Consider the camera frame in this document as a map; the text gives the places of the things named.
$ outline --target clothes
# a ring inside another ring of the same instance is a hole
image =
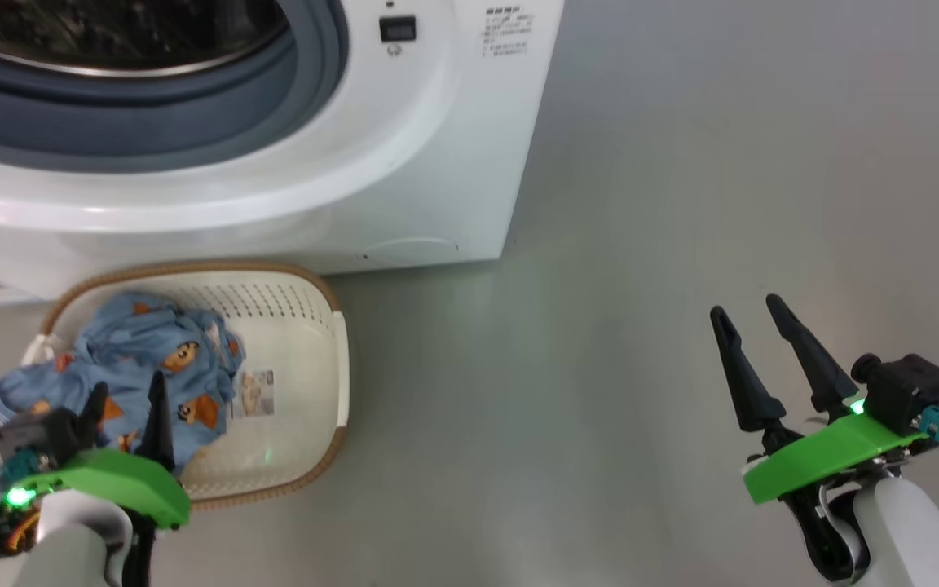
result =
[[[119,294],[104,304],[55,361],[11,371],[0,380],[0,423],[18,412],[68,408],[79,413],[93,386],[108,384],[101,446],[140,446],[154,372],[166,377],[175,474],[198,449],[227,431],[232,379],[245,359],[238,337],[212,311],[179,311],[166,298]]]

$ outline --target brown basket rim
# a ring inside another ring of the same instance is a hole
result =
[[[305,270],[305,268],[302,267],[297,267],[297,265],[273,263],[272,261],[190,261],[189,263],[152,265],[151,267],[133,268],[133,270],[109,272],[109,274],[86,279],[86,281],[68,289],[63,296],[60,296],[56,304],[53,304],[53,307],[49,309],[49,313],[47,313],[45,319],[42,320],[42,326],[38,332],[42,335],[46,335],[46,337],[53,334],[56,321],[60,319],[60,315],[63,315],[64,309],[91,289],[134,279],[208,271],[272,271],[295,275],[312,283],[314,287],[320,290],[324,295],[324,300],[328,302],[328,307],[331,307],[332,311],[339,311],[339,298],[336,297],[335,291],[332,291],[331,287],[328,287],[328,283],[325,283],[324,279],[321,279],[320,276],[314,274],[314,272]],[[306,472],[303,476],[298,477],[298,479],[277,484],[276,486],[266,489],[258,489],[237,495],[227,495],[227,497],[195,499],[191,504],[191,509],[195,510],[195,512],[205,512],[205,510],[231,508],[231,506],[234,505],[253,504],[256,501],[282,497],[283,495],[301,490],[303,487],[308,486],[308,484],[313,483],[314,480],[317,480],[317,477],[320,477],[331,467],[336,456],[339,454],[339,449],[342,448],[345,438],[346,426],[336,426],[336,430],[334,434],[332,434],[332,442],[328,444],[328,449],[324,450],[324,455],[321,456],[321,460],[317,461],[317,465],[315,465],[313,469]]]

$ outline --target laundry basket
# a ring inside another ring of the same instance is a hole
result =
[[[346,320],[323,280],[292,265],[240,261],[147,267],[90,279],[51,309],[23,364],[70,350],[97,308],[123,291],[219,312],[245,343],[242,371],[271,373],[272,415],[231,420],[227,433],[202,449],[179,477],[195,510],[279,497],[328,469],[346,435],[350,354]]]

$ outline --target floor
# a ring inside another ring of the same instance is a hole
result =
[[[770,291],[847,367],[939,364],[939,3],[889,4],[569,2],[503,259],[332,279],[342,455],[198,515],[154,580],[820,585],[744,491],[708,309],[803,431]],[[41,312],[0,311],[0,374]],[[939,504],[939,453],[906,474]]]

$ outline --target washing machine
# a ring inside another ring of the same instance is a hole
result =
[[[502,253],[560,0],[0,0],[0,304]]]

